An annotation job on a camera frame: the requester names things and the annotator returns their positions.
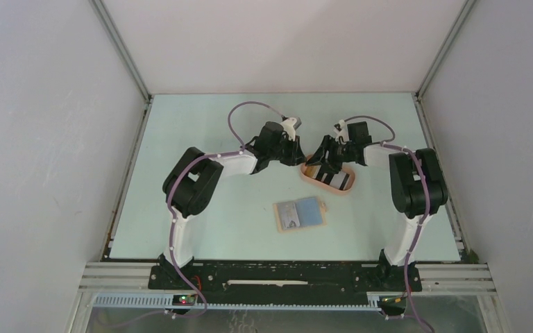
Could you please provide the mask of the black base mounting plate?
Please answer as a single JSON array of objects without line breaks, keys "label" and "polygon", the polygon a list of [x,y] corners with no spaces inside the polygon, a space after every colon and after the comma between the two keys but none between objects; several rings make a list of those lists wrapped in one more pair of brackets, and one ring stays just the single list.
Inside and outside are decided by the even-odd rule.
[{"label": "black base mounting plate", "polygon": [[151,268],[152,290],[200,290],[199,302],[265,305],[367,305],[372,293],[419,292],[415,265],[383,275],[379,262],[219,261],[194,259],[176,269],[164,257]]}]

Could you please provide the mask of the black card in tray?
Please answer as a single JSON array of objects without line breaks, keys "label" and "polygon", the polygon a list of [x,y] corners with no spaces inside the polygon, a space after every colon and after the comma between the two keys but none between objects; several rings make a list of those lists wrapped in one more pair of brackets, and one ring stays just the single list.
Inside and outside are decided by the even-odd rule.
[{"label": "black card in tray", "polygon": [[352,175],[344,171],[338,173],[330,173],[323,171],[320,166],[308,166],[305,170],[305,175],[316,181],[317,184],[326,187],[337,189],[339,191],[346,191],[352,184]]}]

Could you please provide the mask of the pink oval card tray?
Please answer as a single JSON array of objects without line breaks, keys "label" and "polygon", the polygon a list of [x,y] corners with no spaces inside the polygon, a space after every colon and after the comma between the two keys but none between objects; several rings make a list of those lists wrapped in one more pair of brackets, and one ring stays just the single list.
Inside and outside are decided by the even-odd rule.
[{"label": "pink oval card tray", "polygon": [[300,177],[305,182],[332,194],[343,196],[348,194],[356,181],[355,172],[344,166],[339,173],[325,173],[320,166],[300,165]]}]

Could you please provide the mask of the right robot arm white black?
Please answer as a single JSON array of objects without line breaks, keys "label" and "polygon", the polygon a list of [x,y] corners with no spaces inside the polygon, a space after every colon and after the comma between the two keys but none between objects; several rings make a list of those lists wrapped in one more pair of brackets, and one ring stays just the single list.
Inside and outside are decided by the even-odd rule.
[{"label": "right robot arm white black", "polygon": [[393,290],[404,280],[414,264],[414,253],[427,222],[448,201],[448,189],[432,148],[411,150],[394,144],[396,132],[389,124],[389,139],[373,141],[369,133],[370,116],[342,119],[334,125],[334,135],[326,135],[305,166],[318,167],[328,176],[341,172],[345,163],[378,167],[389,172],[392,203],[402,222],[393,239],[380,253],[375,272],[380,287]]}]

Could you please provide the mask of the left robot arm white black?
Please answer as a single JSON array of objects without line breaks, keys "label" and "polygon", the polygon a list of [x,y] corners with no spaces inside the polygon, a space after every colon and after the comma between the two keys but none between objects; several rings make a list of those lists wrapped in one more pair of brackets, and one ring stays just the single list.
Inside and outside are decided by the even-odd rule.
[{"label": "left robot arm white black", "polygon": [[163,255],[171,264],[165,280],[175,289],[183,289],[192,279],[186,266],[193,258],[192,232],[189,222],[209,205],[222,178],[253,175],[276,161],[296,167],[306,161],[296,130],[297,117],[284,117],[281,122],[266,122],[260,134],[233,152],[207,154],[196,147],[188,148],[165,179],[162,191],[171,214],[169,240]]}]

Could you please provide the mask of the aluminium frame rail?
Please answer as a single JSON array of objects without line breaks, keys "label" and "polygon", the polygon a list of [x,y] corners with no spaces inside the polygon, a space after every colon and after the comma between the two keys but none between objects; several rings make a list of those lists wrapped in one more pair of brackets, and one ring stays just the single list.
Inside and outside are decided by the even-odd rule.
[{"label": "aluminium frame rail", "polygon": [[144,82],[144,79],[139,72],[139,69],[137,68],[137,65],[133,60],[133,57],[130,54],[130,51],[124,42],[124,39],[121,36],[121,33],[119,32],[119,29],[105,2],[102,0],[89,0],[89,3],[92,6],[95,15],[101,22],[101,25],[108,35],[113,47],[115,48],[119,59],[124,64],[144,102],[150,103],[153,98],[152,94],[146,86],[146,83]]}]

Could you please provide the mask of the silver white VIP card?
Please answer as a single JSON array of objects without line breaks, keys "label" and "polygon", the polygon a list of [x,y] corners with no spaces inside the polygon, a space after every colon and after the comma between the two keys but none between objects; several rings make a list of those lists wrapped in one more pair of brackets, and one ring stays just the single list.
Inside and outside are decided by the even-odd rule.
[{"label": "silver white VIP card", "polygon": [[282,203],[278,206],[278,214],[282,230],[293,230],[301,226],[295,203]]}]

